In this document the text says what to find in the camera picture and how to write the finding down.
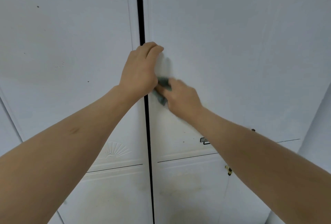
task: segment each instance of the bruise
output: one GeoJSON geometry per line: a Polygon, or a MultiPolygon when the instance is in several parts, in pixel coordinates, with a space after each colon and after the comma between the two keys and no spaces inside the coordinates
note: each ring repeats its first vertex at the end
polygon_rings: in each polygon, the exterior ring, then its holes
{"type": "Polygon", "coordinates": [[[75,134],[75,133],[78,133],[79,130],[80,130],[79,127],[74,127],[74,128],[72,128],[72,129],[69,131],[69,134],[75,134]]]}

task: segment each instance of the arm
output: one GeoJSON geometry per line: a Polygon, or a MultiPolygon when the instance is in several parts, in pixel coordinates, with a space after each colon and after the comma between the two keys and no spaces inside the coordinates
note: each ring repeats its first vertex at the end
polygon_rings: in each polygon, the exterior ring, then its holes
{"type": "Polygon", "coordinates": [[[163,47],[130,53],[118,86],[0,157],[0,223],[47,223],[126,112],[157,84],[163,47]]]}
{"type": "Polygon", "coordinates": [[[206,137],[236,175],[287,224],[329,223],[331,174],[268,138],[201,105],[196,91],[169,79],[157,91],[169,110],[206,137]]]}

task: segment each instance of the right hand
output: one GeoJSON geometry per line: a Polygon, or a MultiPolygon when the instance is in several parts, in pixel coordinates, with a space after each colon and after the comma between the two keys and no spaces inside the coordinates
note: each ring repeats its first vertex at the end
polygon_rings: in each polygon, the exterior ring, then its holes
{"type": "Polygon", "coordinates": [[[190,123],[194,117],[198,117],[203,108],[197,91],[174,78],[169,79],[169,85],[171,91],[159,84],[155,89],[168,100],[168,108],[173,114],[190,123]]]}

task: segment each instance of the wall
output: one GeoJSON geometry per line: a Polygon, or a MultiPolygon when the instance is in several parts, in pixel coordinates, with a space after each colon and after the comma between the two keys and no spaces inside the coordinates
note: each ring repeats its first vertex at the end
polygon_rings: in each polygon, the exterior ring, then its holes
{"type": "MultiPolygon", "coordinates": [[[[331,173],[331,84],[304,138],[299,154],[331,173]]],[[[283,224],[273,212],[265,224],[283,224]]]]}

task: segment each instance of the black gap between doors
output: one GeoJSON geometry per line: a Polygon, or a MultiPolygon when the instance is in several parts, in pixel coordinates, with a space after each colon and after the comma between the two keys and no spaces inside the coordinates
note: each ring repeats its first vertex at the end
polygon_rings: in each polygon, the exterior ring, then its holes
{"type": "MultiPolygon", "coordinates": [[[[139,21],[139,38],[140,45],[145,43],[145,26],[144,26],[144,6],[143,0],[137,0],[138,6],[138,21],[139,21]]],[[[149,129],[149,111],[148,111],[148,96],[144,97],[145,102],[145,117],[146,117],[146,133],[147,133],[147,149],[148,149],[148,165],[149,165],[149,178],[151,184],[151,200],[152,200],[152,213],[153,224],[155,224],[154,218],[154,196],[153,196],[153,175],[152,175],[152,157],[151,157],[151,135],[149,129]]]]}

